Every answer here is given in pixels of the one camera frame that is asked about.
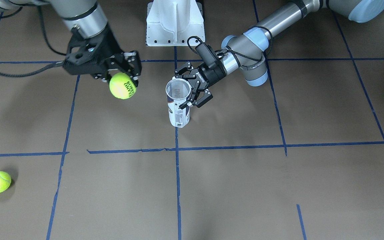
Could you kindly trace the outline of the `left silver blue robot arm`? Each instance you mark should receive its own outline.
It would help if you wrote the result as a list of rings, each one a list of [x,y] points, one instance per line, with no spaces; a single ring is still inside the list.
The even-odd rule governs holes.
[[[225,37],[217,51],[198,36],[190,36],[189,40],[198,41],[193,52],[201,57],[203,63],[197,68],[186,63],[175,70],[175,77],[186,80],[191,86],[191,92],[179,108],[203,106],[212,99],[209,87],[236,70],[241,70],[248,85],[264,84],[268,79],[265,58],[275,36],[322,8],[331,9],[351,21],[365,23],[384,11],[384,0],[289,0],[241,35]]]

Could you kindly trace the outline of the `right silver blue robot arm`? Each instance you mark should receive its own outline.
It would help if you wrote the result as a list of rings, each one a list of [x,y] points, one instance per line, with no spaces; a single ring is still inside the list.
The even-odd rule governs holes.
[[[64,52],[52,47],[45,28],[44,7],[51,7],[71,32]],[[0,72],[0,76],[22,78],[45,70],[62,67],[70,75],[90,75],[103,82],[115,83],[126,78],[133,87],[138,86],[142,66],[138,51],[125,52],[114,36],[109,21],[97,0],[0,0],[0,19],[10,18],[24,8],[35,8],[44,41],[62,61],[24,74]]]

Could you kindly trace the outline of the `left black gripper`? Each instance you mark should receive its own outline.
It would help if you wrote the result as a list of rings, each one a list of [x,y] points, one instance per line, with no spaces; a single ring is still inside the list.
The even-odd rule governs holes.
[[[176,68],[174,73],[174,79],[192,80],[192,87],[200,82],[198,90],[192,91],[186,97],[186,101],[179,105],[180,109],[185,109],[187,106],[201,108],[213,98],[208,88],[227,76],[221,60],[214,62],[211,67],[206,63],[201,63],[196,68],[192,64],[183,64]]]

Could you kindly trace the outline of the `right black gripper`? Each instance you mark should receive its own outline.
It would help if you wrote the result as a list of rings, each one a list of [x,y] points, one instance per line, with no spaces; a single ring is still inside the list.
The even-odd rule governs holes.
[[[109,70],[127,74],[135,87],[139,85],[142,65],[138,51],[124,52],[119,47],[110,26],[96,36],[84,38],[79,28],[73,27],[63,68],[71,75],[90,74],[94,79],[109,83]]]

